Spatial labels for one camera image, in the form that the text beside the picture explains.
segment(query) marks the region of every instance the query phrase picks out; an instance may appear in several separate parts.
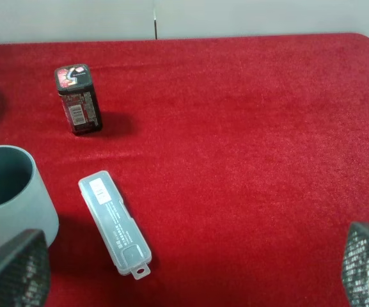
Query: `red cloth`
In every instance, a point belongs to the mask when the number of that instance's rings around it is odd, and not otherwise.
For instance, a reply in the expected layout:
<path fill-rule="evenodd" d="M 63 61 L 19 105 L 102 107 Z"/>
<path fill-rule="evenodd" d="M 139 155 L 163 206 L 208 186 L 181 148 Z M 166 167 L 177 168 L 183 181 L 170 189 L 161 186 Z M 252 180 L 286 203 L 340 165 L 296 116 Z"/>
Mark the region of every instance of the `red cloth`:
<path fill-rule="evenodd" d="M 101 132 L 70 133 L 53 71 L 91 68 Z M 0 45 L 0 144 L 59 214 L 48 306 L 348 306 L 369 221 L 369 39 L 306 35 Z M 152 252 L 120 276 L 77 181 L 106 169 Z"/>

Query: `label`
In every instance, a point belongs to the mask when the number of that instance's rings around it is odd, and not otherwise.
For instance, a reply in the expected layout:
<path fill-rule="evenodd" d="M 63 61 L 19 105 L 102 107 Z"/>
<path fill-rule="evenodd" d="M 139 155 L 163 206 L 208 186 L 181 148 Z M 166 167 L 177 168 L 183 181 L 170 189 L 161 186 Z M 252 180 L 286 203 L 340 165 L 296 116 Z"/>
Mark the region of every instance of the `label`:
<path fill-rule="evenodd" d="M 103 205 L 112 200 L 109 192 L 107 191 L 105 185 L 103 184 L 102 179 L 97 178 L 89 182 L 90 187 L 92 188 L 93 194 L 95 194 L 97 201 Z"/>
<path fill-rule="evenodd" d="M 80 104 L 69 107 L 69 113 L 75 126 L 86 123 L 86 120 L 84 119 L 82 106 Z"/>
<path fill-rule="evenodd" d="M 83 64 L 60 68 L 56 72 L 56 77 L 61 88 L 71 88 L 91 82 L 90 73 Z"/>
<path fill-rule="evenodd" d="M 123 229 L 122 217 L 120 216 L 116 206 L 114 205 L 112 201 L 110 203 L 106 203 L 106 209 L 112 218 L 114 226 L 116 227 L 116 229 L 113 231 L 113 235 L 114 235 L 116 245 L 118 246 L 118 248 L 121 249 L 123 248 L 123 246 L 126 246 L 129 243 L 132 243 L 133 240 L 130 237 L 129 232 Z"/>

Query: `clear plastic box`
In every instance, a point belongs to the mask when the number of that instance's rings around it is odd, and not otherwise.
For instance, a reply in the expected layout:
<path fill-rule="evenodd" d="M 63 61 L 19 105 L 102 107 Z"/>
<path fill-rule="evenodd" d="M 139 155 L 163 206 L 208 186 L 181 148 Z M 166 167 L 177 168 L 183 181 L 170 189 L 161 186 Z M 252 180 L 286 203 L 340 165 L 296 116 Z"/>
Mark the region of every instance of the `clear plastic box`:
<path fill-rule="evenodd" d="M 149 275 L 152 252 L 109 173 L 99 171 L 83 178 L 79 188 L 119 273 L 132 273 L 135 279 Z"/>

